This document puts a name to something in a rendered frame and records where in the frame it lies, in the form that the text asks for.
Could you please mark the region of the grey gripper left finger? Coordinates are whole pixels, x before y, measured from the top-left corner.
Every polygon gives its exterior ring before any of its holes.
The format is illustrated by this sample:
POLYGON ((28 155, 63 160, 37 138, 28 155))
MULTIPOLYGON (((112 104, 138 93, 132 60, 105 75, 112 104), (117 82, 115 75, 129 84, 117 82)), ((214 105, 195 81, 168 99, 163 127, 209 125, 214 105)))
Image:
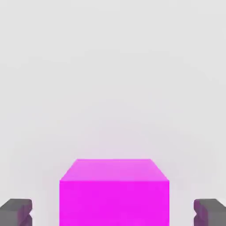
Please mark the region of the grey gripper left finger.
POLYGON ((33 226, 31 199, 9 199, 0 207, 0 226, 33 226))

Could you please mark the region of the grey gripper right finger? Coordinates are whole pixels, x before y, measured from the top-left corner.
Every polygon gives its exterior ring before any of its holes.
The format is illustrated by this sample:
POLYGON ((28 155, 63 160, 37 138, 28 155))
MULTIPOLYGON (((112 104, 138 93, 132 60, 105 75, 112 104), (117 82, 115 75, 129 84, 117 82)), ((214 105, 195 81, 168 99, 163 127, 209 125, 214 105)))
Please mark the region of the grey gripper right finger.
POLYGON ((195 199, 194 226, 226 226, 226 207, 217 199, 195 199))

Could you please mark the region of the small magenta cube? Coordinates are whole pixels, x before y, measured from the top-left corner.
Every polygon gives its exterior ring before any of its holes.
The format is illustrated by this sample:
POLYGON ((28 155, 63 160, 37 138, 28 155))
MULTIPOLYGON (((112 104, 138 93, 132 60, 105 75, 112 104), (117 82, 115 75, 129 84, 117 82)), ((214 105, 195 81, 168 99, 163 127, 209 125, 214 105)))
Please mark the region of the small magenta cube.
POLYGON ((59 226, 170 225, 170 182, 150 159, 77 159, 59 198, 59 226))

